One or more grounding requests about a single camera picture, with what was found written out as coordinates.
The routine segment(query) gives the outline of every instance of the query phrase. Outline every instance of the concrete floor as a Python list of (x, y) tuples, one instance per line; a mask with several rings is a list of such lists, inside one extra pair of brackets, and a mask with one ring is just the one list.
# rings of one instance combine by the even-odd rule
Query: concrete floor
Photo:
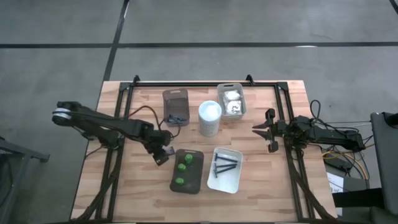
[[(111, 43), (123, 0), (3, 0), (0, 44)], [(398, 41), (388, 0), (131, 0), (120, 42)], [(95, 107), (110, 49), (0, 49), (0, 135), (32, 161), (11, 223), (68, 220), (87, 142), (51, 122), (57, 101)], [(398, 47), (119, 49), (110, 80), (304, 80), (324, 121), (398, 112)], [(371, 135), (369, 126), (360, 128)], [(373, 148), (364, 151), (380, 186)]]

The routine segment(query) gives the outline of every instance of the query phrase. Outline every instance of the green object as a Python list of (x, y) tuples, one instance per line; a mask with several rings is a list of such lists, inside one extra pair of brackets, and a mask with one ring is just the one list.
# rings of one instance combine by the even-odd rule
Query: green object
[(187, 167), (184, 164), (179, 164), (177, 168), (179, 171), (185, 171), (187, 169)]
[(192, 156), (192, 154), (187, 154), (187, 155), (185, 155), (184, 159), (187, 164), (190, 164), (192, 162), (193, 156)]
[(184, 184), (184, 179), (179, 177), (179, 178), (175, 179), (175, 183), (179, 184), (179, 185), (183, 185)]

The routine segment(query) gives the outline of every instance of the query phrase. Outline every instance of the yellow wire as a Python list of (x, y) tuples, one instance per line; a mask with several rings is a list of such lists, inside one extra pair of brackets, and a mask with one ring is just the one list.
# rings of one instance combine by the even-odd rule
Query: yellow wire
[(338, 154), (338, 156), (335, 156), (335, 157), (328, 157), (328, 158), (323, 158), (323, 159), (336, 159), (337, 157), (340, 157), (340, 156), (342, 156), (343, 154), (346, 154), (345, 156), (351, 158), (355, 163), (357, 163), (357, 164), (359, 165), (359, 167), (361, 168), (363, 174), (365, 175), (365, 179), (366, 179), (366, 180), (369, 179), (368, 174), (365, 172), (365, 169), (363, 169), (363, 166), (362, 166), (356, 159), (354, 159), (352, 156), (348, 155), (348, 153), (351, 153), (351, 152), (334, 152), (334, 151), (328, 151), (328, 152), (323, 153), (323, 154), (322, 154), (322, 157), (323, 157), (324, 155), (326, 155), (326, 154), (329, 154), (329, 153), (336, 153), (336, 154)]

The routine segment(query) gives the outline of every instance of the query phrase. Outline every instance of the white tray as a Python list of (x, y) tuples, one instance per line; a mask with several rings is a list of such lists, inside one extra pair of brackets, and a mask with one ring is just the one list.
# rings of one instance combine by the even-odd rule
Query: white tray
[[(216, 153), (220, 157), (225, 157), (228, 159), (234, 159), (238, 161), (236, 164), (236, 168), (232, 170), (228, 170), (226, 172), (218, 174), (218, 178), (216, 178), (214, 174), (214, 168), (217, 163), (218, 166), (231, 164), (231, 162), (224, 161), (218, 159), (214, 161)], [(213, 190), (220, 190), (222, 192), (227, 192), (231, 194), (235, 194), (239, 189), (239, 178), (241, 176), (241, 169), (242, 169), (242, 162), (243, 162), (243, 155), (242, 152), (235, 151), (232, 149), (227, 149), (224, 147), (216, 147), (214, 149), (213, 158), (211, 161), (209, 179), (207, 180), (207, 186)]]

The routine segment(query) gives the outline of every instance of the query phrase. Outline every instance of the dark tray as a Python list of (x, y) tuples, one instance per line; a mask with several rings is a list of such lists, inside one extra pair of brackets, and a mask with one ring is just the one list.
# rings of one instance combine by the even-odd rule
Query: dark tray
[[(185, 163), (185, 155), (191, 154), (193, 160), (190, 164)], [(197, 194), (200, 191), (201, 173), (203, 170), (203, 158), (204, 155), (200, 151), (179, 149), (175, 153), (175, 164), (173, 179), (170, 184), (170, 190), (178, 193), (186, 194)], [(185, 164), (187, 169), (185, 172), (178, 170), (177, 166), (182, 163)], [(185, 181), (184, 185), (176, 184), (174, 181), (176, 178), (183, 178)]]

